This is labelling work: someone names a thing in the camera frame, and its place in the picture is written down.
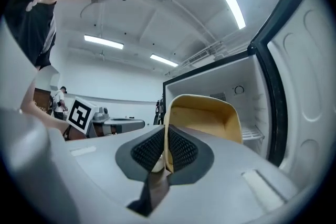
black shirt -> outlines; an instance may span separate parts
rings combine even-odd
[[[27,12],[33,0],[9,0],[4,16],[16,42],[34,66],[50,65],[50,51],[55,44],[56,25],[54,8],[56,3],[38,3]]]

white shirt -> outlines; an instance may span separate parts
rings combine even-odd
[[[61,90],[58,90],[54,97],[55,102],[59,102],[60,100],[64,100],[64,93]],[[56,106],[55,112],[63,112],[63,106]]]

brown cabinet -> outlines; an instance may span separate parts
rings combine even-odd
[[[41,110],[48,113],[50,103],[50,91],[35,89],[34,101]]]

yellow plastic bin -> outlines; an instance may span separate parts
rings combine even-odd
[[[174,172],[169,151],[168,127],[187,127],[237,143],[243,143],[237,111],[222,100],[202,95],[183,94],[169,105],[164,117],[164,159],[169,171]]]

fluorescent light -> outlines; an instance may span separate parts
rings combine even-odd
[[[91,37],[91,36],[88,36],[88,35],[84,35],[84,39],[86,41],[99,43],[99,44],[102,44],[102,45],[110,46],[110,47],[121,49],[121,50],[124,47],[124,44],[109,41],[109,40],[98,38],[98,37]]]
[[[235,19],[237,21],[237,25],[239,29],[242,29],[246,26],[243,15],[241,14],[241,10],[236,0],[226,0],[227,4],[229,5]]]
[[[156,56],[155,54],[152,54],[151,59],[154,59],[154,60],[159,61],[159,62],[166,63],[167,65],[170,65],[172,67],[177,67],[178,66],[178,64],[176,64],[174,62],[170,62],[170,61],[168,61],[166,59],[163,59],[159,56]]]

